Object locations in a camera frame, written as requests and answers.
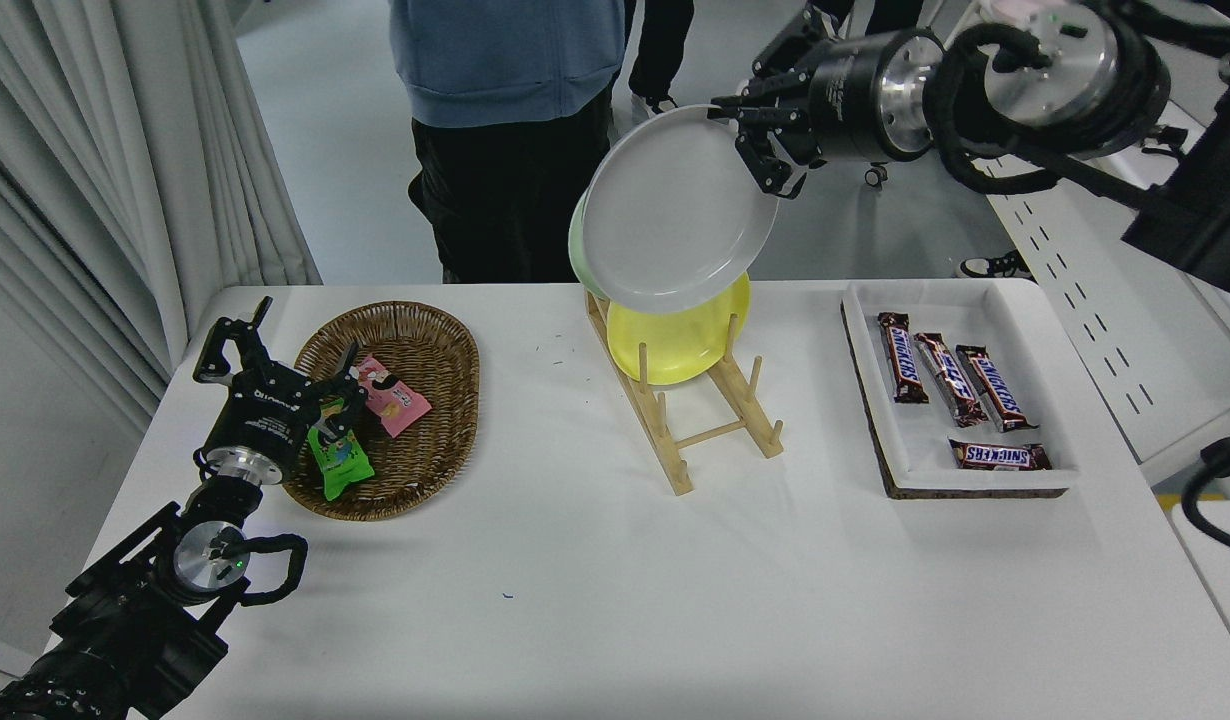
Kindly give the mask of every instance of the snickers bar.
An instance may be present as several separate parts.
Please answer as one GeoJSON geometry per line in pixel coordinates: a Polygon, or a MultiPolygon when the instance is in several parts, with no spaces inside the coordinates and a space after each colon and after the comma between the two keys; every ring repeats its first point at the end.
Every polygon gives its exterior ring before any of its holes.
{"type": "Polygon", "coordinates": [[[967,470],[1050,470],[1050,459],[1043,447],[986,446],[982,442],[961,442],[950,438],[957,466],[967,470]]]}
{"type": "Polygon", "coordinates": [[[957,356],[962,359],[963,368],[970,370],[970,382],[975,384],[975,389],[984,400],[984,409],[1000,432],[1007,433],[1011,430],[1037,427],[1037,425],[1030,425],[1023,410],[1018,409],[1018,402],[1014,400],[1007,383],[1002,379],[1002,373],[998,372],[985,347],[958,345],[957,356]]]}
{"type": "Polygon", "coordinates": [[[940,395],[948,404],[953,421],[959,428],[984,423],[989,418],[975,398],[975,388],[966,379],[966,373],[957,364],[957,357],[943,345],[941,334],[916,334],[918,350],[926,361],[926,367],[938,384],[940,395]]]}
{"type": "Polygon", "coordinates": [[[930,402],[922,379],[918,377],[918,358],[913,356],[913,341],[908,336],[908,315],[881,313],[881,343],[891,357],[891,374],[895,379],[895,402],[930,402]]]}

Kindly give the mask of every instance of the plate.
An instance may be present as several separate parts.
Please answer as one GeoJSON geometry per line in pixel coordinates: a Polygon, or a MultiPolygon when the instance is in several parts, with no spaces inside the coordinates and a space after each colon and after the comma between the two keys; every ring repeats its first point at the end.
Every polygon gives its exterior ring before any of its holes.
{"type": "Polygon", "coordinates": [[[638,382],[642,374],[640,346],[645,342],[648,383],[667,386],[689,382],[726,352],[731,314],[739,315],[738,337],[748,319],[749,297],[752,288],[744,273],[721,295],[681,313],[638,313],[611,302],[606,315],[606,346],[611,359],[625,375],[638,382]]]}
{"type": "Polygon", "coordinates": [[[593,279],[592,270],[588,270],[588,260],[584,258],[584,206],[588,202],[588,191],[584,191],[579,196],[579,202],[574,203],[574,210],[569,214],[569,234],[568,241],[566,242],[566,250],[569,252],[569,268],[574,270],[574,277],[579,278],[579,282],[584,283],[588,292],[598,297],[601,300],[610,300],[606,293],[601,292],[600,287],[597,287],[597,281],[593,279]]]}
{"type": "Polygon", "coordinates": [[[707,105],[642,123],[598,165],[583,210],[583,258],[611,302],[679,313],[720,295],[766,242],[779,199],[763,193],[736,133],[707,105]]]}

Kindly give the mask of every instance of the blue hoodie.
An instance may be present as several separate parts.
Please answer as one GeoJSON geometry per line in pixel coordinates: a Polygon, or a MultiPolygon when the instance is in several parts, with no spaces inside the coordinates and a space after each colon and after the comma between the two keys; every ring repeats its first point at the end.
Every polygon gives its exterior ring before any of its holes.
{"type": "Polygon", "coordinates": [[[390,32],[433,127],[563,118],[624,64],[624,0],[391,0],[390,32]]]}

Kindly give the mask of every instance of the green snack bag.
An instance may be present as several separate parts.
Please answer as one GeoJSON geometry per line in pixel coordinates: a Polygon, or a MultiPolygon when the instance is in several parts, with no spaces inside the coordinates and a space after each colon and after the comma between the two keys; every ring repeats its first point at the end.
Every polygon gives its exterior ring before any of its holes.
{"type": "MultiPolygon", "coordinates": [[[[342,400],[327,402],[322,406],[323,418],[338,414],[342,406],[344,406],[342,400]]],[[[322,492],[327,500],[339,497],[352,482],[374,478],[371,459],[368,459],[359,446],[353,430],[337,441],[327,442],[317,428],[309,428],[308,446],[312,450],[314,460],[317,460],[319,470],[322,470],[322,492]]]]}

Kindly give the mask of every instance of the sneaker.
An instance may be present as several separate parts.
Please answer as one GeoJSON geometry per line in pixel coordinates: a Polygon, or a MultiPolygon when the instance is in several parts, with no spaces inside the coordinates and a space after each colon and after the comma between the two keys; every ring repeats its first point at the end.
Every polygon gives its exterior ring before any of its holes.
{"type": "Polygon", "coordinates": [[[1028,265],[1018,256],[1018,250],[1000,256],[1000,258],[963,260],[953,272],[959,278],[1023,278],[1032,279],[1028,265]]]}
{"type": "Polygon", "coordinates": [[[664,97],[642,97],[633,92],[633,113],[641,114],[643,118],[649,118],[652,114],[664,114],[676,106],[678,101],[669,95],[664,97]]]}

